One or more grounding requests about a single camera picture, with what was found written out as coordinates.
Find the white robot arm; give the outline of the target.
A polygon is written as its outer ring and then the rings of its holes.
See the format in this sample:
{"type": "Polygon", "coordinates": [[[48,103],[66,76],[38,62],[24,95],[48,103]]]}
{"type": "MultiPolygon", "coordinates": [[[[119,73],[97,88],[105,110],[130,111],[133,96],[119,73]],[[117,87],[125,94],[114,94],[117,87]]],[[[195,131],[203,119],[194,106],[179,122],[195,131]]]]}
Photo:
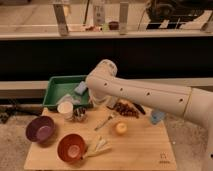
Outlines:
{"type": "Polygon", "coordinates": [[[213,92],[180,85],[168,85],[118,78],[117,66],[101,60],[86,76],[86,85],[95,104],[108,96],[127,99],[136,104],[176,115],[208,131],[201,171],[213,171],[213,92]]]}

